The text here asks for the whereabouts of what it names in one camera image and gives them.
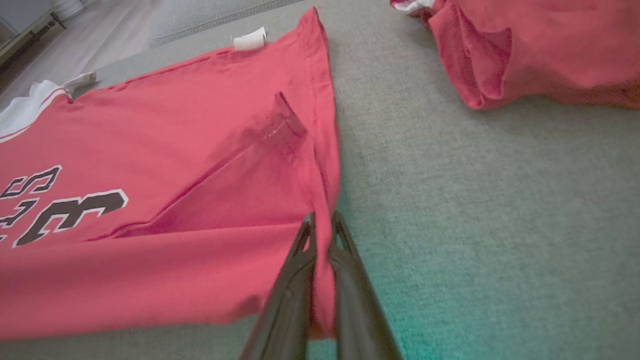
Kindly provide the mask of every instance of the gray couch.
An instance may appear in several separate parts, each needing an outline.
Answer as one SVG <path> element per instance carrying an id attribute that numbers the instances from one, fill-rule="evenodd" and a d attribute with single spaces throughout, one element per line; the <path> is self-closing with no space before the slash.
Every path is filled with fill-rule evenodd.
<path id="1" fill-rule="evenodd" d="M 329 39 L 339 209 L 405 357 L 640 359 L 638 112 L 542 97 L 472 111 L 433 37 L 385 0 L 241 15 L 99 69 L 96 86 L 261 26 L 275 40 L 311 6 Z M 17 341 L 0 358 L 235 359 L 253 321 Z M 310 358 L 335 358 L 333 343 Z"/>

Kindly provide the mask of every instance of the wooden floor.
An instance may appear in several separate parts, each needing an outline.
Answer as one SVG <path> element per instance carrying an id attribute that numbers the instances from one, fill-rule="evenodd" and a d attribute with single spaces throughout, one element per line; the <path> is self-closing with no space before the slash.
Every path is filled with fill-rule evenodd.
<path id="1" fill-rule="evenodd" d="M 2 86 L 0 110 L 14 97 L 27 96 L 33 82 L 56 84 L 147 49 L 148 28 L 161 0 L 95 0 L 76 18 L 36 42 L 23 68 Z"/>

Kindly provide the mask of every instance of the red fabric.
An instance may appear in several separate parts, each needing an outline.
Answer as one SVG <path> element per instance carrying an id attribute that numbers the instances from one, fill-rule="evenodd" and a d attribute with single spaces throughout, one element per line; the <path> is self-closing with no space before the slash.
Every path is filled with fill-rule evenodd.
<path id="1" fill-rule="evenodd" d="M 527 94 L 640 108 L 638 1 L 436 0 L 419 15 L 473 109 Z"/>
<path id="2" fill-rule="evenodd" d="M 315 9 L 262 49 L 213 51 L 75 101 L 57 96 L 0 143 L 0 190 L 61 166 L 48 190 L 37 189 L 51 177 L 0 198 L 2 217 L 38 198 L 0 226 L 0 338 L 227 323 L 260 311 L 311 211 L 314 320 L 331 333 L 337 144 Z M 43 236 L 16 243 L 56 201 L 109 192 L 124 206 L 99 217 L 92 208 L 66 231 L 55 232 L 71 215 L 53 217 Z"/>

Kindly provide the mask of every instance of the couch cushion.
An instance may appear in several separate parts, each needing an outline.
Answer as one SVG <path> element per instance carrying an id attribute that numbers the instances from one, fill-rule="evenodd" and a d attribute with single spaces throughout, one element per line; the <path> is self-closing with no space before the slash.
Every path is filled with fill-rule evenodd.
<path id="1" fill-rule="evenodd" d="M 164 0 L 149 29 L 149 46 L 296 1 L 300 0 Z"/>
<path id="2" fill-rule="evenodd" d="M 539 97 L 469 110 L 419 20 L 370 0 L 305 0 L 237 20 L 99 69 L 97 86 L 230 46 L 231 35 L 262 25 L 274 40 L 311 6 L 329 39 L 339 209 L 405 358 L 637 359 L 637 111 Z M 244 324 L 215 341 L 202 335 L 209 327 L 179 327 L 2 344 L 0 353 L 236 359 Z"/>

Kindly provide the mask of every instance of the crumpled red cloth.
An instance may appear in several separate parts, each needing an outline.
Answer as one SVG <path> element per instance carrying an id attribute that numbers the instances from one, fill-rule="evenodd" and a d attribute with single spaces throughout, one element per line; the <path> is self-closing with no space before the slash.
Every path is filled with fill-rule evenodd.
<path id="1" fill-rule="evenodd" d="M 638 0 L 435 0 L 412 15 L 470 108 L 529 94 L 640 108 Z"/>

